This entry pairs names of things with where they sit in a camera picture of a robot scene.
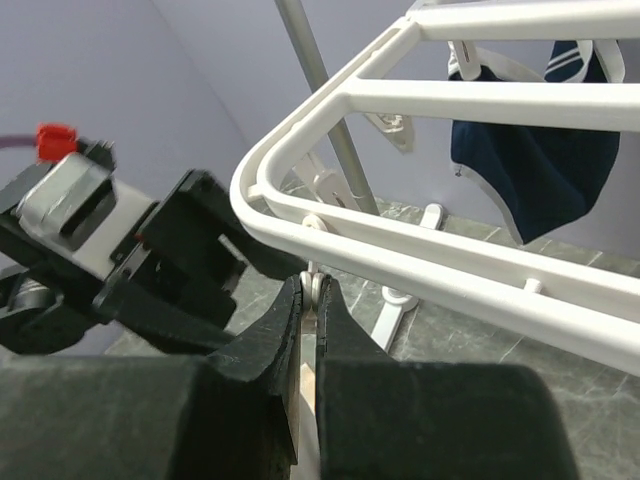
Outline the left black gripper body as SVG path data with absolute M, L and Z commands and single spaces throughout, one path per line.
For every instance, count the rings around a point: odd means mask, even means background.
M 246 233 L 225 189 L 187 172 L 154 201 L 111 176 L 91 184 L 69 220 L 49 234 L 27 216 L 50 167 L 30 167 L 1 191 L 1 343 L 17 354 L 52 354 L 92 328 L 118 322 L 168 353 L 209 353 L 225 328 L 242 274 L 284 280 L 303 260 Z

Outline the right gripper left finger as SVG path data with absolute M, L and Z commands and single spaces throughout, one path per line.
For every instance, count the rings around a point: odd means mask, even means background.
M 298 463 L 302 316 L 293 276 L 258 320 L 211 356 L 216 479 L 288 479 Z

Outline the white clip hanger frame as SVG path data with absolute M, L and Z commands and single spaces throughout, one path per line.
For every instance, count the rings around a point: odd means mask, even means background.
M 434 65 L 423 46 L 456 41 L 531 41 L 639 35 L 635 1 L 508 1 L 431 5 L 396 19 L 330 79 L 345 76 L 320 112 L 312 95 L 263 136 L 239 163 L 229 188 L 246 231 L 274 248 L 387 284 L 591 361 L 639 371 L 639 283 L 617 273 L 426 229 L 283 193 L 279 186 L 347 116 L 379 111 L 423 117 L 438 129 L 409 167 L 378 136 L 365 141 L 368 176 L 380 189 L 424 191 L 463 216 L 497 210 L 467 180 L 454 178 L 444 150 L 448 118 L 540 122 L 552 127 L 639 134 L 639 88 L 618 85 L 454 83 L 393 79 L 400 63 Z

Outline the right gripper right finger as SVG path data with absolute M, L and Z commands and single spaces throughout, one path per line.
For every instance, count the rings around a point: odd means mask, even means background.
M 353 318 L 338 280 L 326 275 L 317 304 L 316 359 L 391 360 Z

